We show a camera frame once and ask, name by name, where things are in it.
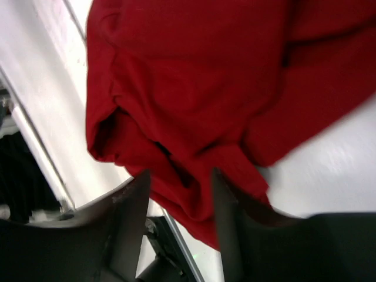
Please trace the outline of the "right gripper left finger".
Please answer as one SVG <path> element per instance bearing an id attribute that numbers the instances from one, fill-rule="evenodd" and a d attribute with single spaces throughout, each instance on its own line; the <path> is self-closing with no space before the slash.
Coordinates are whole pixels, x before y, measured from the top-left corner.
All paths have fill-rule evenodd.
<path id="1" fill-rule="evenodd" d="M 135 281 L 150 172 L 56 220 L 1 221 L 2 281 Z"/>

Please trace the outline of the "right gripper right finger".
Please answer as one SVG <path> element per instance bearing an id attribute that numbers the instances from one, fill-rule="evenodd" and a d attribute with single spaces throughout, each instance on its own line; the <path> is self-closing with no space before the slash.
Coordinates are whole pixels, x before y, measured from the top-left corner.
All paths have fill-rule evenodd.
<path id="1" fill-rule="evenodd" d="M 375 280 L 375 213 L 286 216 L 219 169 L 211 186 L 226 281 Z"/>

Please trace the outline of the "red t shirt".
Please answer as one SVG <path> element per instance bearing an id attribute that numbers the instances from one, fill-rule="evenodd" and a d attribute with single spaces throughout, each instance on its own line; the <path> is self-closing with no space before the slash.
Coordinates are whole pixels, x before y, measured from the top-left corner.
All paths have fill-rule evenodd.
<path id="1" fill-rule="evenodd" d="M 375 92 L 374 1 L 93 1 L 86 140 L 217 249 L 211 173 L 257 171 Z"/>

